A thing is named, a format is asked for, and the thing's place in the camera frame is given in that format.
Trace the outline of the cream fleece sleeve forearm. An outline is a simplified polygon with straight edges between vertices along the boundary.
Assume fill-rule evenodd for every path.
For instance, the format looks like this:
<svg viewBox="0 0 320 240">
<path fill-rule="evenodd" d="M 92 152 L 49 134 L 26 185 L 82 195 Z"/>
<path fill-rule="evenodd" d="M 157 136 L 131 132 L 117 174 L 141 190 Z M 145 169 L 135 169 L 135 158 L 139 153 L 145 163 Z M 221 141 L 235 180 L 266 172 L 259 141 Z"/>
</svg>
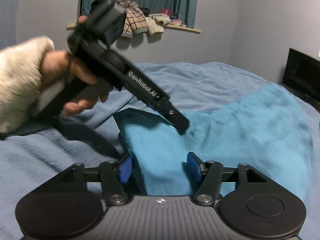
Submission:
<svg viewBox="0 0 320 240">
<path fill-rule="evenodd" d="M 1 50 L 1 133 L 7 134 L 27 122 L 39 98 L 40 66 L 53 41 L 40 36 Z"/>
</svg>

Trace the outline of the person left hand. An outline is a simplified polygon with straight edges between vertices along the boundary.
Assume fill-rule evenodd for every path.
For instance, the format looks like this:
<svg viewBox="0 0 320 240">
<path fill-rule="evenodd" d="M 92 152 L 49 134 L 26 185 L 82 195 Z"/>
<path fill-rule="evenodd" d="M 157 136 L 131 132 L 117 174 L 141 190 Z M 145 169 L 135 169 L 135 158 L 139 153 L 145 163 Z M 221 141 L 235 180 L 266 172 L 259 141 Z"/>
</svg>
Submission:
<svg viewBox="0 0 320 240">
<path fill-rule="evenodd" d="M 62 79 L 74 76 L 88 85 L 95 86 L 98 79 L 86 68 L 84 63 L 65 50 L 50 50 L 44 54 L 40 66 L 41 86 L 40 92 Z M 62 114 L 71 117 L 84 110 L 92 109 L 98 101 L 105 102 L 109 93 L 95 91 L 89 95 L 81 96 L 75 101 L 64 104 Z"/>
</svg>

